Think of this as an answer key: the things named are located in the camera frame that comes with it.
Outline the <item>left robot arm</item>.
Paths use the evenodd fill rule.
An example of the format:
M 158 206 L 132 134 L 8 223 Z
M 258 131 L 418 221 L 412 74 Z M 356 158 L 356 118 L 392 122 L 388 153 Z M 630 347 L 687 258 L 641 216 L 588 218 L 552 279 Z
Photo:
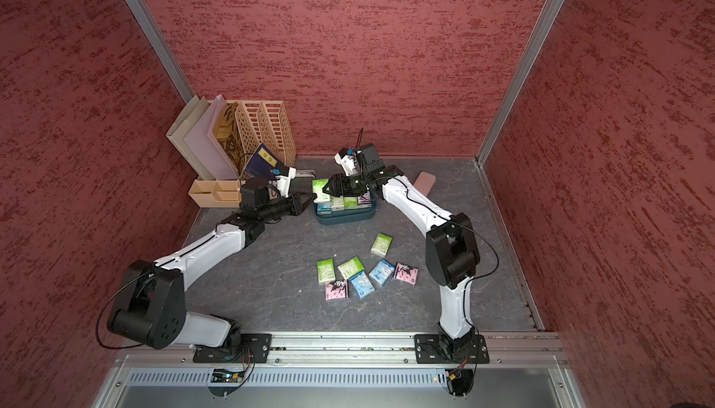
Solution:
M 102 310 L 110 333 L 130 339 L 134 347 L 193 346 L 218 363 L 248 356 L 238 324 L 188 311 L 185 293 L 206 272 L 249 247 L 267 225 L 299 216 L 316 194 L 252 178 L 240 195 L 238 210 L 209 234 L 154 262 L 137 260 L 128 266 L 121 287 Z

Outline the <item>pink tissue pack top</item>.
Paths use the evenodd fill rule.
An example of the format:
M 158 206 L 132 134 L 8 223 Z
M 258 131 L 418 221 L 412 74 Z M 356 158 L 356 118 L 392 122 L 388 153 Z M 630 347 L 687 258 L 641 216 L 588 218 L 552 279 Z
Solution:
M 357 198 L 357 206 L 359 208 L 370 208 L 372 206 L 372 194 L 366 192 Z

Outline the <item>teal storage box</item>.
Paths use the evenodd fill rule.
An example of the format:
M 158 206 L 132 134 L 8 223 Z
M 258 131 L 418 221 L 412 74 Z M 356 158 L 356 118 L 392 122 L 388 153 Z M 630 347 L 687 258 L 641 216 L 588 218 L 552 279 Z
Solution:
M 377 198 L 372 194 L 372 206 L 370 208 L 344 209 L 342 212 L 332 212 L 331 214 L 317 214 L 316 207 L 317 205 L 314 203 L 314 214 L 321 225 L 340 225 L 373 218 L 377 210 Z

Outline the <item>green tissue pack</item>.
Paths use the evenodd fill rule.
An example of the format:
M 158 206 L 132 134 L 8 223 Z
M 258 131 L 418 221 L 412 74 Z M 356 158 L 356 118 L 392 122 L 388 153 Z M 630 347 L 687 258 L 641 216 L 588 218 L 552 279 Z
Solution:
M 374 244 L 372 245 L 371 253 L 381 258 L 385 258 L 392 242 L 392 237 L 383 233 L 378 233 L 375 238 Z
M 344 211 L 344 198 L 343 197 L 332 197 L 331 198 L 331 211 L 332 212 Z
M 330 283 L 336 280 L 334 263 L 332 259 L 324 259 L 317 262 L 318 283 Z
M 359 260 L 358 256 L 354 256 L 353 258 L 349 259 L 348 261 L 340 264 L 338 266 L 338 270 L 340 271 L 342 277 L 345 280 L 349 280 L 353 276 L 363 272 L 364 266 Z
M 358 197 L 344 197 L 344 208 L 346 210 L 354 210 L 359 208 Z
M 323 190 L 329 182 L 329 179 L 314 179 L 312 181 L 312 192 L 315 194 L 314 203 L 331 203 L 331 195 L 325 193 Z

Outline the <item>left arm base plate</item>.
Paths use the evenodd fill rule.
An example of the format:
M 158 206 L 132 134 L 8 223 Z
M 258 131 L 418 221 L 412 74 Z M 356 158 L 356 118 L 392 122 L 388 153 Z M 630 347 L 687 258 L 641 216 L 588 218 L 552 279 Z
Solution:
M 197 346 L 193 363 L 225 365 L 266 363 L 271 342 L 270 334 L 229 335 L 219 347 Z

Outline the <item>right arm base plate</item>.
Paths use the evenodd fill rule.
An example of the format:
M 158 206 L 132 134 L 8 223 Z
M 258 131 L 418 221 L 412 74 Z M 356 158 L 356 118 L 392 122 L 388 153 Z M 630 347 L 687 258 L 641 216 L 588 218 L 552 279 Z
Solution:
M 414 349 L 419 364 L 488 364 L 491 361 L 483 335 L 465 335 L 458 339 L 448 335 L 415 335 Z

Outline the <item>green tissue pack top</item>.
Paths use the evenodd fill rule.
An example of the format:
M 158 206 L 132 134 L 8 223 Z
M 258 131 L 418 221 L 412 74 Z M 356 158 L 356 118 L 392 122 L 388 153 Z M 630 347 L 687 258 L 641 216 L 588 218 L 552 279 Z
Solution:
M 332 197 L 331 198 L 331 211 L 332 212 L 344 211 L 344 198 L 343 197 Z

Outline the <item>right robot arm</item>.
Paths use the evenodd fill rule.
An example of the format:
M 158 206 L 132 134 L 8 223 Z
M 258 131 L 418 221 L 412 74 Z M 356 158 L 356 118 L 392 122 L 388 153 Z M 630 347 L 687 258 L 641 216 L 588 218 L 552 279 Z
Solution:
M 483 346 L 467 309 L 480 253 L 470 219 L 430 201 L 402 170 L 385 165 L 372 144 L 341 149 L 334 158 L 343 171 L 323 187 L 326 194 L 359 197 L 370 192 L 400 210 L 425 236 L 426 268 L 441 298 L 436 354 L 451 363 L 476 363 Z

